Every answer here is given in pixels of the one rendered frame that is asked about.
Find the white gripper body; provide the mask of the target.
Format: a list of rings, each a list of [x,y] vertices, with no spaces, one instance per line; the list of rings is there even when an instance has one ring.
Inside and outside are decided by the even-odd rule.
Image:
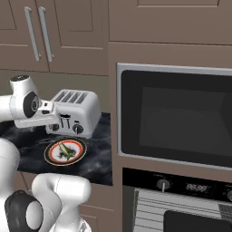
[[[36,127],[36,126],[44,126],[49,124],[56,124],[59,122],[59,118],[52,115],[37,115],[30,119],[23,120],[15,120],[14,125],[17,128],[28,128],[28,127]]]

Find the green fish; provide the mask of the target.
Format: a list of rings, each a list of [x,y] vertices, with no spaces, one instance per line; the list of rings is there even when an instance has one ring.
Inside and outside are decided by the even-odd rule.
[[[59,143],[59,149],[60,149],[60,153],[59,153],[59,157],[65,157],[67,160],[69,160],[70,158],[75,156],[76,151],[67,148],[63,143]]]

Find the black and silver microwave oven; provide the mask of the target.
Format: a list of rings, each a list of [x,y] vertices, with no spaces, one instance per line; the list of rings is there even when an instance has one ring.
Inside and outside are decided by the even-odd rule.
[[[118,63],[118,153],[232,169],[232,69]]]

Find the red and black rimmed plate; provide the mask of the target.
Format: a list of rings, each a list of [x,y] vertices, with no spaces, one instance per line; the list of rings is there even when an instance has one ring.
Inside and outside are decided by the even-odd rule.
[[[63,143],[67,148],[75,150],[75,156],[67,160],[65,157],[60,158],[59,143]],[[69,166],[81,160],[87,152],[86,143],[77,138],[59,139],[49,144],[44,150],[43,156],[46,162],[54,166]]]

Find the silver four-slot toaster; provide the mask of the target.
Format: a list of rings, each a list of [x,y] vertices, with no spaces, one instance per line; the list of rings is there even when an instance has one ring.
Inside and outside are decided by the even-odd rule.
[[[89,139],[102,117],[95,92],[61,90],[53,98],[59,121],[47,125],[48,134],[76,136]]]

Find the brown cupboard door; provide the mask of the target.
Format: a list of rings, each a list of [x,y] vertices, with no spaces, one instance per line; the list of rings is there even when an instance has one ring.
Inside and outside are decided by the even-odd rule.
[[[40,61],[34,51],[24,14],[24,7],[32,9],[31,18]],[[36,0],[0,0],[0,69],[48,72]]]
[[[36,0],[45,8],[52,73],[108,73],[108,0]]]

